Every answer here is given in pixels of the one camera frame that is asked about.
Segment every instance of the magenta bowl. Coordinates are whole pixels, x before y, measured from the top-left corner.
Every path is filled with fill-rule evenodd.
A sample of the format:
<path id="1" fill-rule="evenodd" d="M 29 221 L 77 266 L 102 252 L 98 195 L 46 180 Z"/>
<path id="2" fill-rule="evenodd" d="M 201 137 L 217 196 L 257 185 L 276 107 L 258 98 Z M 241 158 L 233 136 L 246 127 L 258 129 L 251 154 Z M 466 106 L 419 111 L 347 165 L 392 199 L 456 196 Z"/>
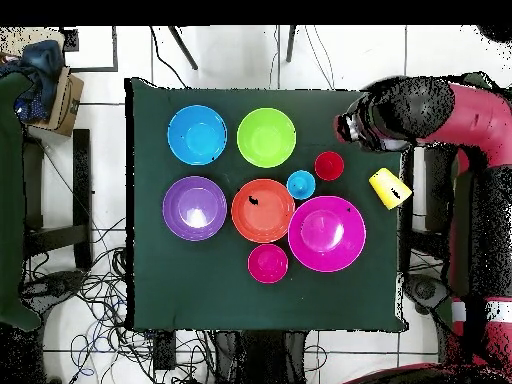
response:
<path id="1" fill-rule="evenodd" d="M 276 283 L 288 270 L 288 257 L 279 246 L 262 244 L 249 255 L 247 268 L 249 274 L 260 283 Z"/>
<path id="2" fill-rule="evenodd" d="M 364 247 L 366 228 L 357 208 L 337 196 L 303 203 L 288 227 L 288 243 L 297 260 L 319 272 L 334 272 L 354 262 Z"/>

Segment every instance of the blue bowl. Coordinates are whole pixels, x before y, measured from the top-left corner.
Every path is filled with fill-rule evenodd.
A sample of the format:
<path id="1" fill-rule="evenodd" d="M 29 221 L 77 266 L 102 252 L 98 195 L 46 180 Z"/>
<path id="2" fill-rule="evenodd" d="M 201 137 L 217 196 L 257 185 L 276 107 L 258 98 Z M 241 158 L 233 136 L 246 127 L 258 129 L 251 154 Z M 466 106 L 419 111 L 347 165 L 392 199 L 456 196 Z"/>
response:
<path id="1" fill-rule="evenodd" d="M 188 106 L 173 116 L 167 141 L 178 159 L 188 165 L 213 162 L 226 147 L 228 132 L 220 115 L 206 106 Z"/>
<path id="2" fill-rule="evenodd" d="M 286 188 L 294 199 L 305 200 L 314 193 L 315 177 L 308 171 L 295 171 L 286 182 Z"/>

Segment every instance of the table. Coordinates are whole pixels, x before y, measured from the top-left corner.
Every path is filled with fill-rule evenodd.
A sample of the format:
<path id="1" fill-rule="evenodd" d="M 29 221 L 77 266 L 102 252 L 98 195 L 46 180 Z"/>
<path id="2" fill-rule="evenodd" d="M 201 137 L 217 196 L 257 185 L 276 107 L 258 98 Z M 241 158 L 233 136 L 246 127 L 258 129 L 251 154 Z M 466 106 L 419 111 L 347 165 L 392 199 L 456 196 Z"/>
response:
<path id="1" fill-rule="evenodd" d="M 361 152 L 356 145 L 340 144 L 332 129 L 333 117 L 346 110 L 359 92 L 170 90 L 137 78 L 126 80 L 125 87 L 127 143 L 134 144 L 127 164 L 129 194 L 133 190 L 127 209 L 134 208 L 134 216 L 127 218 L 127 246 L 134 255 L 128 313 L 135 329 L 403 330 L 395 316 L 396 211 L 388 211 L 368 183 L 381 167 L 398 174 L 400 154 Z M 193 104 L 216 110 L 228 131 L 226 149 L 205 166 L 182 163 L 167 143 L 170 119 Z M 295 150 L 275 168 L 249 164 L 237 148 L 239 123 L 259 107 L 277 108 L 295 125 Z M 229 212 L 221 230 L 201 242 L 178 238 L 162 219 L 164 195 L 180 178 L 210 178 L 223 190 L 230 207 L 237 190 L 248 181 L 271 178 L 285 184 L 297 169 L 312 171 L 316 156 L 325 150 L 339 152 L 345 170 L 334 182 L 317 179 L 314 195 L 346 198 L 357 206 L 367 229 L 363 252 L 345 270 L 318 273 L 305 268 L 283 237 L 277 244 L 288 255 L 288 273 L 277 284 L 263 285 L 247 271 L 247 257 L 256 244 L 237 232 Z"/>

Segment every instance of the table leg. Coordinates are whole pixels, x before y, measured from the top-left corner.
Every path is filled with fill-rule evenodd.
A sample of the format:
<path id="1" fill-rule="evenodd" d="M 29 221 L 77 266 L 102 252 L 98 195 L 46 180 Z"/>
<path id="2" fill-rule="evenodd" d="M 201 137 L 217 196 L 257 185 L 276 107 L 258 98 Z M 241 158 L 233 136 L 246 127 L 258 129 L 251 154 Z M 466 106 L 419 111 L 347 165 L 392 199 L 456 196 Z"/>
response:
<path id="1" fill-rule="evenodd" d="M 168 28 L 169 28 L 169 31 L 171 31 L 172 36 L 174 37 L 174 39 L 178 43 L 178 46 L 180 46 L 181 51 L 183 52 L 183 54 L 187 58 L 188 63 L 190 63 L 190 66 L 192 66 L 192 69 L 194 71 L 197 71 L 197 69 L 198 69 L 197 64 L 194 61 L 194 58 L 192 57 L 190 52 L 188 51 L 187 46 L 185 46 L 185 43 L 183 42 L 183 40 L 181 39 L 180 35 L 178 34 L 178 31 L 176 30 L 176 27 L 175 26 L 169 26 Z"/>
<path id="2" fill-rule="evenodd" d="M 288 50 L 286 51 L 286 61 L 290 63 L 292 61 L 293 53 L 293 41 L 295 40 L 295 30 L 297 25 L 290 25 L 290 33 L 288 35 Z"/>

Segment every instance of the plastic bowl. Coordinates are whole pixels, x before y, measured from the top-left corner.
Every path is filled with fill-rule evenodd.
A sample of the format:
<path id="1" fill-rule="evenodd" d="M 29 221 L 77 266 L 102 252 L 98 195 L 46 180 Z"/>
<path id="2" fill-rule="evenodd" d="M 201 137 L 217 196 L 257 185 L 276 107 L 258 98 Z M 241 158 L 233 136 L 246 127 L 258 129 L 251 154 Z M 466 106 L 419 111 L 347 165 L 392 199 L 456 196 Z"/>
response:
<path id="1" fill-rule="evenodd" d="M 224 193 L 203 177 L 185 177 L 167 191 L 162 207 L 169 229 L 188 241 L 205 240 L 219 231 L 227 214 Z"/>
<path id="2" fill-rule="evenodd" d="M 357 208 L 337 196 L 303 203 L 290 221 L 288 243 L 304 266 L 319 272 L 348 267 L 362 252 L 366 228 Z"/>
<path id="3" fill-rule="evenodd" d="M 167 130 L 167 141 L 175 156 L 188 165 L 206 165 L 219 157 L 226 146 L 226 124 L 206 106 L 179 110 Z"/>
<path id="4" fill-rule="evenodd" d="M 288 257 L 279 246 L 262 244 L 249 255 L 247 268 L 256 281 L 265 284 L 276 283 L 288 270 Z"/>
<path id="5" fill-rule="evenodd" d="M 325 181 L 333 181 L 343 172 L 343 158 L 336 152 L 323 152 L 315 160 L 315 172 Z"/>
<path id="6" fill-rule="evenodd" d="M 298 200 L 305 200 L 315 192 L 315 177 L 308 171 L 295 171 L 286 182 L 290 195 Z"/>
<path id="7" fill-rule="evenodd" d="M 238 232 L 256 243 L 272 243 L 288 231 L 295 201 L 281 183 L 252 180 L 236 193 L 231 217 Z"/>
<path id="8" fill-rule="evenodd" d="M 253 110 L 240 123 L 238 149 L 260 168 L 281 165 L 295 148 L 295 127 L 283 112 L 272 108 Z"/>

